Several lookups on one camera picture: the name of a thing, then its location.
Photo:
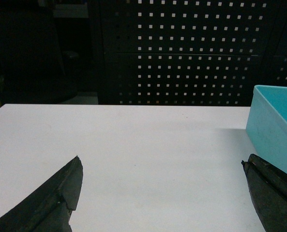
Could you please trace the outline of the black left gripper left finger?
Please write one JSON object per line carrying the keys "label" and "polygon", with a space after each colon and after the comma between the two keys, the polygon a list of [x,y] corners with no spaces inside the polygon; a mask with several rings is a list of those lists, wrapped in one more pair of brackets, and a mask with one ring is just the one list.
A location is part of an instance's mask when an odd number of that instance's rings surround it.
{"label": "black left gripper left finger", "polygon": [[0,232],[71,232],[83,182],[78,156],[0,217]]}

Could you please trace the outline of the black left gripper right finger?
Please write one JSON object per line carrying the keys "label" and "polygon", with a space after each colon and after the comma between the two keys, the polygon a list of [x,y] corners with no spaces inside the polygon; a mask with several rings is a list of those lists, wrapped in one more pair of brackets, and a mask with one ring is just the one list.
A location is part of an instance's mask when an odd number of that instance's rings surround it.
{"label": "black left gripper right finger", "polygon": [[264,230],[287,232],[287,174],[255,154],[241,164]]}

